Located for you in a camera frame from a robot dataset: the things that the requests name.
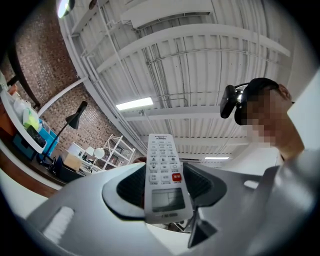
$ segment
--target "red button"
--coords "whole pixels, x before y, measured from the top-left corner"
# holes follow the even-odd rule
[[[173,180],[174,182],[179,182],[179,181],[181,181],[181,174],[180,174],[180,173],[174,173],[174,174],[172,174],[172,180]]]

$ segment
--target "yellow object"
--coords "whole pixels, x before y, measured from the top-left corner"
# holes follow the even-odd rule
[[[39,129],[39,118],[37,115],[35,116],[29,108],[23,111],[23,126],[26,129],[32,126],[36,131]]]

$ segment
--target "desk lamp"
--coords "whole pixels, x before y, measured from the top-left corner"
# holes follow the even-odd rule
[[[93,152],[93,156],[95,157],[95,160],[92,165],[94,165],[98,159],[101,159],[105,156],[105,151],[103,150],[103,148],[96,148]]]
[[[84,157],[84,154],[87,153],[89,156],[94,156],[95,149],[92,146],[88,146],[88,148],[82,153],[80,159],[86,159],[87,156]]]
[[[59,137],[59,135],[63,132],[63,130],[69,125],[73,129],[77,130],[79,126],[79,119],[83,111],[86,109],[88,103],[86,101],[82,101],[80,106],[78,107],[76,113],[68,116],[65,118],[66,124],[62,129],[59,131],[59,133],[55,136],[54,140],[52,141],[51,145],[49,146],[48,150],[44,153],[44,157],[40,159],[40,164],[50,165],[49,163],[45,163],[46,158],[48,157],[48,152],[50,152],[50,149],[54,145],[55,141]]]

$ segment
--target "white ceiling beam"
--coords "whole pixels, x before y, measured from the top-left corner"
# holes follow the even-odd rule
[[[141,141],[148,142],[149,136],[141,136]],[[188,146],[222,146],[225,143],[227,145],[247,145],[250,140],[246,137],[243,138],[173,138],[176,145],[188,145]]]
[[[179,153],[179,158],[186,158],[186,159],[199,159],[204,161],[206,157],[229,157],[228,161],[232,159],[232,154],[196,154],[196,153]],[[222,162],[225,160],[205,160],[206,162]]]
[[[109,0],[98,0],[99,5],[103,6]],[[74,24],[71,33],[77,34],[80,33],[84,26],[89,22],[89,20],[96,14],[98,11],[98,3],[90,10],[89,4],[86,7],[86,11],[84,12],[83,16]]]
[[[136,29],[149,22],[184,13],[210,13],[214,8],[210,0],[148,0],[121,15],[122,20],[131,21]]]
[[[118,51],[118,55],[120,59],[124,59],[125,57],[138,52],[142,48],[145,48],[150,45],[154,45],[159,42],[167,41],[172,38],[181,38],[181,37],[194,37],[194,36],[205,36],[205,35],[221,35],[221,36],[229,36],[240,38],[244,40],[248,40],[251,42],[258,41],[258,34],[252,32],[250,30],[230,26],[230,25],[222,25],[222,24],[210,24],[210,23],[202,23],[202,24],[189,24],[182,26],[170,27],[167,29],[160,30],[158,32],[149,34],[144,36],[126,47],[122,48]],[[271,40],[270,38],[260,35],[259,37],[260,44],[272,49],[278,53],[284,54],[290,57],[291,53],[288,49],[283,47],[276,41]],[[101,73],[105,69],[113,66],[118,62],[117,55],[114,54],[105,60],[98,68],[97,72]]]
[[[163,120],[163,119],[195,119],[195,118],[221,118],[220,106],[185,106],[172,108],[159,108],[145,110],[145,115],[149,120]],[[125,112],[123,117],[127,121],[145,121],[148,120],[145,115],[139,115],[138,111]]]

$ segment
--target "fluorescent light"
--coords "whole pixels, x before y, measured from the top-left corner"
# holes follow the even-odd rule
[[[69,7],[69,0],[61,0],[58,8],[58,17],[62,18]]]
[[[207,160],[226,160],[226,159],[229,159],[229,157],[228,156],[226,156],[226,157],[209,157],[208,156],[204,159],[207,159]]]
[[[137,107],[143,107],[143,106],[148,106],[148,105],[153,105],[153,101],[150,97],[148,98],[142,98],[142,99],[137,99],[133,101],[129,101],[126,103],[118,104],[116,105],[118,110],[127,110],[127,109],[133,109]]]

